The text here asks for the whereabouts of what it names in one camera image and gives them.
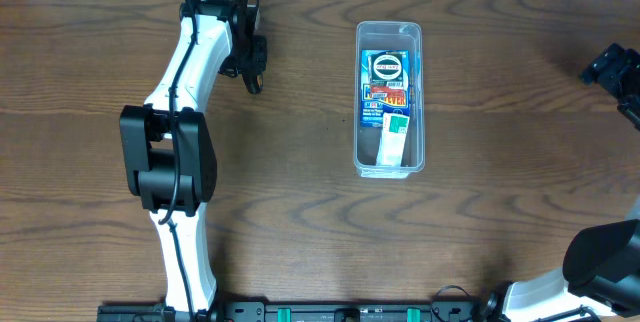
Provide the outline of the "black bottle white cap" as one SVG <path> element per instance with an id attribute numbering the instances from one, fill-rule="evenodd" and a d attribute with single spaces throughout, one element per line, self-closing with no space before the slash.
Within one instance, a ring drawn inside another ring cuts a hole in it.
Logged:
<path id="1" fill-rule="evenodd" d="M 245 87 L 250 94 L 259 94 L 263 89 L 263 81 L 261 74 L 243 74 Z"/>

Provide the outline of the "blue Kool Fever box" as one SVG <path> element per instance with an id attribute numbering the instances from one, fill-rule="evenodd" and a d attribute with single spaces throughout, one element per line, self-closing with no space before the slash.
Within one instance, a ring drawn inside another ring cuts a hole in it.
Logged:
<path id="1" fill-rule="evenodd" d="M 410 64 L 410 53 L 408 50 L 408 62 L 409 62 L 409 83 L 404 90 L 407 92 L 408 103 L 404 108 L 401 107 L 391 107 L 385 105 L 382 102 L 372 100 L 367 96 L 369 92 L 369 87 L 371 83 L 369 81 L 369 62 L 368 57 L 376 52 L 381 52 L 386 50 L 374 50 L 374 49 L 363 49 L 361 51 L 361 61 L 359 63 L 360 67 L 360 75 L 359 75 L 359 107 L 360 107 L 360 124 L 362 127 L 381 127 L 383 121 L 384 113 L 398 113 L 404 114 L 406 116 L 410 115 L 410 103 L 411 103 L 411 64 Z"/>

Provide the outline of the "red small box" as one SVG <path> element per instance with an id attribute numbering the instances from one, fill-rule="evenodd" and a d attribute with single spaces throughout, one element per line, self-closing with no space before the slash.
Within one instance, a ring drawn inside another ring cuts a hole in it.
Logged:
<path id="1" fill-rule="evenodd" d="M 372 100 L 382 102 L 391 107 L 404 108 L 408 103 L 407 92 L 402 88 L 397 89 L 371 85 L 367 96 Z"/>

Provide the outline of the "white green medicine box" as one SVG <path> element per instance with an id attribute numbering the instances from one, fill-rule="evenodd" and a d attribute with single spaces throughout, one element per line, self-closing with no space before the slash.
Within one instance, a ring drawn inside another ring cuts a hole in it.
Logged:
<path id="1" fill-rule="evenodd" d="M 382 167 L 408 166 L 406 154 L 410 117 L 398 113 L 384 113 L 376 165 Z"/>

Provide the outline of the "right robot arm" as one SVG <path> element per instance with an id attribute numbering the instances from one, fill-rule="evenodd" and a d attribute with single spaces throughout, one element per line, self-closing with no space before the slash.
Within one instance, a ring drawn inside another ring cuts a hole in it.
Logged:
<path id="1" fill-rule="evenodd" d="M 611 44 L 579 75 L 598 84 L 639 127 L 639 52 Z M 586 228 L 571 241 L 563 265 L 493 292 L 476 321 L 599 321 L 639 314 L 639 204 L 625 219 Z"/>

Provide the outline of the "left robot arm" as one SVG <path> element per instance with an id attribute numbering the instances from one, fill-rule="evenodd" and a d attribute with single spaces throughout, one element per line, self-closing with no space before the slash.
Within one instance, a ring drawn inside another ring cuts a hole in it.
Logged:
<path id="1" fill-rule="evenodd" d="M 119 127 L 126 179 L 159 235 L 167 293 L 151 306 L 103 306 L 100 321 L 215 321 L 217 283 L 206 209 L 217 159 L 205 112 L 218 76 L 263 89 L 267 40 L 257 34 L 259 0 L 184 0 L 180 38 L 167 70 L 141 106 L 123 108 Z"/>

